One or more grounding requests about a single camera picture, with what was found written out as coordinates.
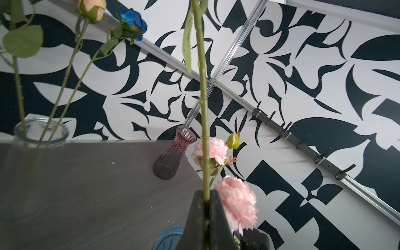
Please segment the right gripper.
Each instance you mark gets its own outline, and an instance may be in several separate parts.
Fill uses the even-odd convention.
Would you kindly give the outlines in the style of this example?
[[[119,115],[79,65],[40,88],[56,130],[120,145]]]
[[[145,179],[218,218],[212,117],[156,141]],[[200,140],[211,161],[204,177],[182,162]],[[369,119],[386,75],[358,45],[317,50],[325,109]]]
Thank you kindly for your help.
[[[258,230],[243,230],[240,234],[234,231],[234,240],[239,250],[270,250],[269,238]]]

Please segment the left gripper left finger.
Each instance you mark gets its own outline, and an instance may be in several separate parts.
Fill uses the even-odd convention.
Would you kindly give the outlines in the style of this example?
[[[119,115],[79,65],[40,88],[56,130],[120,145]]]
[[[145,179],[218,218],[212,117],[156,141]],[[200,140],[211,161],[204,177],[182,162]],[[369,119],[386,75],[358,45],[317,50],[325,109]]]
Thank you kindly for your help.
[[[178,242],[177,250],[205,249],[205,206],[203,191],[197,190],[191,203],[184,233]]]

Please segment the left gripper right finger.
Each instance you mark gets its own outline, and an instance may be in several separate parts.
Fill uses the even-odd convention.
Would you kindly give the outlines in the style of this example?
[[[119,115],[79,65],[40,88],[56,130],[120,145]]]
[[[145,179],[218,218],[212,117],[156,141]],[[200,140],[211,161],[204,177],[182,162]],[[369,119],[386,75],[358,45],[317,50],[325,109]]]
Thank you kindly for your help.
[[[210,192],[208,246],[210,250],[238,250],[216,190]]]

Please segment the blue purple glass vase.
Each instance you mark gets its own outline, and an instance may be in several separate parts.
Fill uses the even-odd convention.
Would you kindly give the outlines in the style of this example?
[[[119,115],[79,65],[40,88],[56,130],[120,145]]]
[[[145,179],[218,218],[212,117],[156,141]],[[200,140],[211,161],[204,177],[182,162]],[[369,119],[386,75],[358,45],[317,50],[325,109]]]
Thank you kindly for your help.
[[[184,233],[183,227],[171,227],[156,239],[152,250],[175,250]]]

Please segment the pink spray roses bunch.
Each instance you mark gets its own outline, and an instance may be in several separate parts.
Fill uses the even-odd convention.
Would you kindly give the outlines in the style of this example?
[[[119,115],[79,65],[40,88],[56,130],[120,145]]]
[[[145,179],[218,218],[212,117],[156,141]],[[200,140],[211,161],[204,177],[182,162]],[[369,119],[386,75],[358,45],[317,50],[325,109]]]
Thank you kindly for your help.
[[[210,137],[207,179],[203,182],[216,190],[222,202],[225,216],[232,233],[244,236],[244,230],[253,230],[257,223],[257,198],[253,190],[242,179],[226,175],[217,176],[236,163],[233,151],[241,145],[240,133],[232,133],[226,141]]]

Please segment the clear glass vase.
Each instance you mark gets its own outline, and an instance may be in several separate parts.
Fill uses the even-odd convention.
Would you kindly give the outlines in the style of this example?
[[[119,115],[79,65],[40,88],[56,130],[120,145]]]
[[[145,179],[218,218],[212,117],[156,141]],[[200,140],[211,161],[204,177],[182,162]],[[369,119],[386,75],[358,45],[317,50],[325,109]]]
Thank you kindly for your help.
[[[46,209],[60,170],[69,129],[45,118],[14,128],[1,171],[1,222],[16,224]]]

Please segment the blue rose stem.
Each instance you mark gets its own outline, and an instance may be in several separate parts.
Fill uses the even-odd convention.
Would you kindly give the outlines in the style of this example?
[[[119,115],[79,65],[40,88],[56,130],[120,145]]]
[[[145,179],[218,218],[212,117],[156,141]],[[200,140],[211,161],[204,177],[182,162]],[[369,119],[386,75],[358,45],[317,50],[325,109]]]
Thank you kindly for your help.
[[[56,103],[54,104],[54,108],[52,110],[52,113],[48,119],[48,122],[44,128],[44,132],[47,132],[48,127],[50,126],[50,123],[53,121],[54,114],[57,110],[59,100],[62,96],[62,93],[65,88],[65,84],[67,83],[68,77],[70,75],[70,70],[72,68],[72,63],[75,59],[76,54],[81,50],[83,46],[83,35],[86,31],[87,26],[89,25],[89,22],[92,21],[92,19],[89,18],[88,15],[80,14],[79,20],[77,21],[77,26],[80,27],[80,22],[81,20],[84,19],[84,25],[82,30],[77,30],[77,44],[74,49],[74,52],[71,56],[70,63],[67,67],[66,73],[65,73],[65,78],[63,80],[63,84],[61,86],[61,90],[59,92],[59,95],[57,97]],[[129,9],[126,12],[124,12],[123,9],[120,10],[120,14],[118,14],[117,19],[119,21],[119,24],[111,27],[110,28],[110,33],[107,35],[107,40],[106,42],[96,51],[96,53],[93,55],[91,58],[91,61],[88,63],[86,66],[82,76],[80,77],[78,83],[76,84],[67,104],[65,105],[65,108],[61,114],[61,117],[59,118],[57,124],[53,127],[52,134],[49,136],[48,141],[50,141],[56,131],[58,130],[58,127],[61,125],[62,119],[64,118],[71,102],[74,99],[74,96],[80,87],[86,73],[88,72],[89,68],[91,65],[100,59],[104,59],[108,56],[110,56],[114,50],[114,48],[121,42],[128,40],[130,44],[132,45],[136,41],[141,41],[143,39],[143,34],[146,33],[147,31],[147,24],[146,22],[142,19],[140,13],[136,12],[133,9]]]

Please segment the cream peach rose stem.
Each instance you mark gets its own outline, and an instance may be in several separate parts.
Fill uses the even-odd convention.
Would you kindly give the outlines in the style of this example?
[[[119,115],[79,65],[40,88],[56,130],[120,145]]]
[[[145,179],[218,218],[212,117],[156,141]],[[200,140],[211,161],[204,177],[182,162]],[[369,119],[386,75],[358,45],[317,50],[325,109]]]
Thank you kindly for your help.
[[[76,22],[76,37],[75,37],[75,48],[69,60],[67,69],[65,71],[64,79],[61,84],[60,91],[58,93],[56,102],[54,103],[53,109],[51,111],[50,117],[42,131],[39,142],[42,142],[47,130],[54,118],[57,107],[59,105],[60,99],[66,87],[71,69],[72,63],[75,59],[77,53],[81,50],[83,45],[83,36],[89,24],[97,24],[103,19],[104,11],[106,9],[106,1],[78,1],[77,2],[77,12],[79,13],[78,20]]]

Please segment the pink rose stem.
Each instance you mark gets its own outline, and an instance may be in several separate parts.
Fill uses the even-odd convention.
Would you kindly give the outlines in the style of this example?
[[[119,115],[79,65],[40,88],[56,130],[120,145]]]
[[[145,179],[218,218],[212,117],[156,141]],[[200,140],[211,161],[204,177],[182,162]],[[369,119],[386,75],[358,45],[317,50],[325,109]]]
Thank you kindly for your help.
[[[44,41],[44,33],[41,26],[31,24],[36,14],[35,4],[38,1],[28,1],[28,3],[32,7],[30,18],[27,18],[24,14],[22,1],[1,1],[1,15],[7,14],[10,17],[9,31],[2,39],[1,59],[14,70],[14,82],[20,116],[19,131],[23,135],[27,134],[27,126],[17,59],[33,57],[38,53]]]

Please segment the red rose stem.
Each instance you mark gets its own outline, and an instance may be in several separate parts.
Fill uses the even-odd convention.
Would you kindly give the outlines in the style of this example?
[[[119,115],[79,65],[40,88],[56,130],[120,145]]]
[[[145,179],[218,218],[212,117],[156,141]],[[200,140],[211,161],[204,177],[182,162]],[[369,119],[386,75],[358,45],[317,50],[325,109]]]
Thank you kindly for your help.
[[[210,201],[210,155],[209,155],[209,127],[208,127],[208,100],[207,100],[207,75],[206,75],[206,58],[204,46],[204,32],[202,19],[207,1],[190,1],[189,11],[185,21],[182,53],[186,63],[186,68],[190,73],[192,71],[191,62],[191,32],[195,28],[196,42],[198,51],[198,65],[200,74],[200,90],[199,104],[202,111],[202,141],[195,145],[192,158],[195,163],[203,167],[203,200],[206,204]]]

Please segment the dark pink glass vase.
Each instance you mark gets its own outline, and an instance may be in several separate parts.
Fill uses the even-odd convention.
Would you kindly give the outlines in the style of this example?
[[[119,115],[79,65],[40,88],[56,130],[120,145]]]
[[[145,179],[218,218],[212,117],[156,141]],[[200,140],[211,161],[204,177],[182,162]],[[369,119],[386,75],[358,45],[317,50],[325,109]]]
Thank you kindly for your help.
[[[153,167],[154,174],[163,180],[173,178],[187,147],[196,142],[196,140],[196,135],[189,128],[179,126],[172,143],[156,160]]]

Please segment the black wall hook rack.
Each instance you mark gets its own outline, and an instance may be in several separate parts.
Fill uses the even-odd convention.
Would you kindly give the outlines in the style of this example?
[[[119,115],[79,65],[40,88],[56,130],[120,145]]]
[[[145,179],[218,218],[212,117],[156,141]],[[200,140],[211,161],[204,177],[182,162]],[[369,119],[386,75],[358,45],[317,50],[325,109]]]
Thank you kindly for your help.
[[[323,169],[333,175],[336,180],[342,182],[344,182],[345,180],[348,182],[356,182],[352,177],[348,175],[348,172],[356,167],[355,164],[352,164],[345,170],[339,169],[335,164],[327,160],[328,156],[332,152],[331,148],[328,148],[323,154],[315,152],[310,146],[306,144],[306,142],[309,142],[311,134],[307,134],[302,140],[299,140],[297,137],[294,136],[292,132],[289,131],[289,127],[291,126],[292,122],[290,122],[286,127],[279,126],[276,122],[272,120],[276,111],[274,111],[271,115],[267,115],[259,108],[260,105],[261,101],[258,102],[257,107],[252,112],[252,115],[255,116],[262,123],[264,123],[266,126],[271,128],[274,132],[278,133],[279,139],[284,138],[291,145],[293,145],[296,150],[301,151],[316,165],[321,166]]]

